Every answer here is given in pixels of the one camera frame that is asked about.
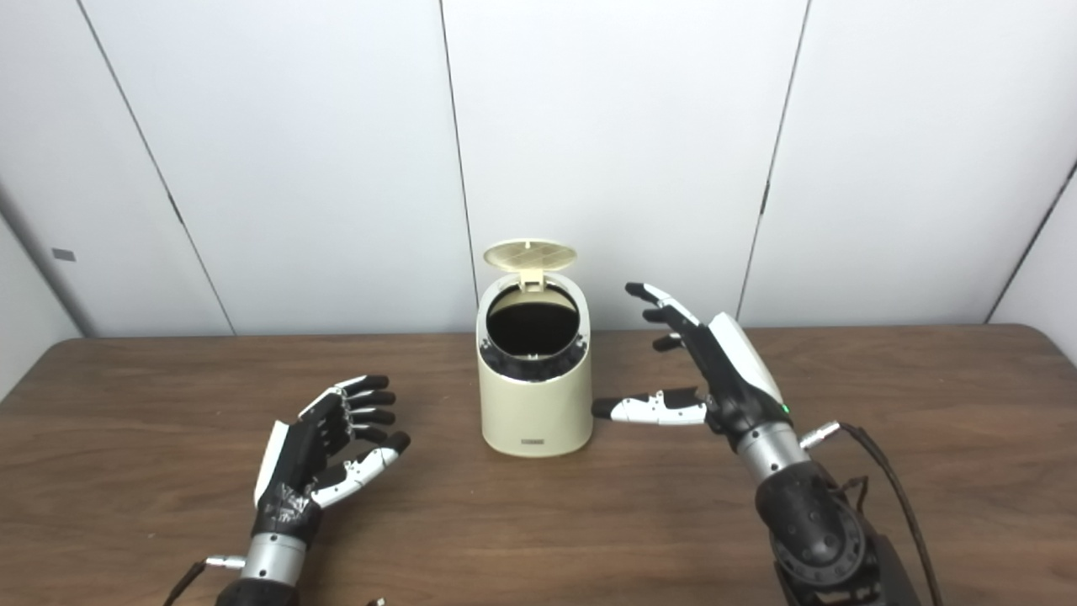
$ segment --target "black cable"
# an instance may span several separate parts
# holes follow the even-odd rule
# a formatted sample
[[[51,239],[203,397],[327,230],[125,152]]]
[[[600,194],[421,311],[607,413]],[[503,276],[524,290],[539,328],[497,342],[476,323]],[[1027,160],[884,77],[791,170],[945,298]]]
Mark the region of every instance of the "black cable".
[[[924,535],[920,532],[920,523],[917,522],[917,515],[912,511],[912,504],[909,503],[909,497],[905,494],[905,489],[901,488],[901,481],[897,479],[897,474],[890,466],[890,462],[886,460],[886,455],[883,454],[882,449],[868,436],[868,433],[863,427],[856,427],[848,423],[839,423],[839,425],[864,447],[864,450],[879,464],[883,474],[886,475],[886,479],[890,480],[890,485],[894,488],[894,494],[897,495],[897,501],[901,504],[905,520],[909,523],[909,533],[912,534],[912,541],[917,544],[917,552],[920,554],[920,563],[924,566],[924,577],[927,578],[927,590],[932,594],[932,603],[935,606],[942,606],[942,592],[939,590],[938,579],[935,578],[935,567],[932,566],[931,555],[927,554],[927,545],[924,542]]]
[[[187,586],[190,586],[195,579],[197,579],[198,575],[200,575],[205,569],[206,569],[205,560],[199,560],[198,562],[192,564],[191,568],[187,569],[187,573],[183,575],[182,578],[180,578],[180,582],[176,583],[176,587],[172,588],[172,591],[168,593],[168,597],[165,598],[165,606],[172,606],[172,603],[180,597],[180,594],[183,593],[183,590],[187,589]]]

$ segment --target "brown tabletop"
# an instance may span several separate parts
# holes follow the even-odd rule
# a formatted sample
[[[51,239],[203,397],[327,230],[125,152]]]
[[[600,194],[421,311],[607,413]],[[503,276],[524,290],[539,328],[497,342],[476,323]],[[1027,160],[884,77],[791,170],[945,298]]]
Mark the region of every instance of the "brown tabletop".
[[[890,455],[949,604],[1077,603],[1077,370],[1013,326],[749,332],[800,431],[865,426]],[[645,333],[595,339],[596,395],[698,384]],[[159,604],[196,559],[246,552],[272,421],[386,374],[411,448],[326,515],[306,605],[779,605],[754,488],[702,427],[596,423],[582,451],[518,460],[479,434],[473,338],[81,340],[0,406],[0,604]],[[882,474],[869,520],[924,591]],[[208,570],[178,604],[212,604]],[[926,593],[922,593],[925,604]]]

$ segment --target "cream trash can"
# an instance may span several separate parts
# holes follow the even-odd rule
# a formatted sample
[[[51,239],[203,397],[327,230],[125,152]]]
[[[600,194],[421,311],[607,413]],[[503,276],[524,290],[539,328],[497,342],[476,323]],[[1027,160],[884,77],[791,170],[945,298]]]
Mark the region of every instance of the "cream trash can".
[[[548,272],[576,251],[515,239],[482,257],[510,271],[482,293],[475,323],[482,437],[514,456],[578,450],[591,437],[591,324],[579,286]]]

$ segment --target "white wall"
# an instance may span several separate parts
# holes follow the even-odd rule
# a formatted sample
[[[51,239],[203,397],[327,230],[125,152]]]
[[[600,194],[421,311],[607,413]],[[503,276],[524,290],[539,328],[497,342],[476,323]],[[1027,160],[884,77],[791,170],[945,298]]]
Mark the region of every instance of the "white wall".
[[[1077,158],[1075,3],[442,4],[85,0],[162,183],[79,3],[0,3],[0,208],[98,336],[470,330],[521,236],[599,328],[979,323]]]
[[[747,325],[982,323],[1077,158],[1077,2],[813,2]]]
[[[991,322],[1037,328],[1077,363],[1077,181],[1069,181]]]
[[[0,205],[85,328],[230,334],[76,2],[0,2]]]
[[[444,4],[479,287],[545,237],[597,328],[643,325],[626,281],[735,310],[806,3]]]
[[[436,0],[87,0],[239,335],[466,330]]]
[[[48,348],[79,336],[38,267],[0,217],[0,400]]]

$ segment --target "open lid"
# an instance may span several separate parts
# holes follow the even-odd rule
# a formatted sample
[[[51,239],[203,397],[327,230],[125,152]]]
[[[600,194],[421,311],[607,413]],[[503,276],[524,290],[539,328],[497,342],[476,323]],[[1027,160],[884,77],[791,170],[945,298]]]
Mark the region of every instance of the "open lid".
[[[506,239],[486,249],[482,258],[499,269],[520,273],[520,290],[535,292],[546,288],[543,273],[571,265],[576,251],[548,239]]]

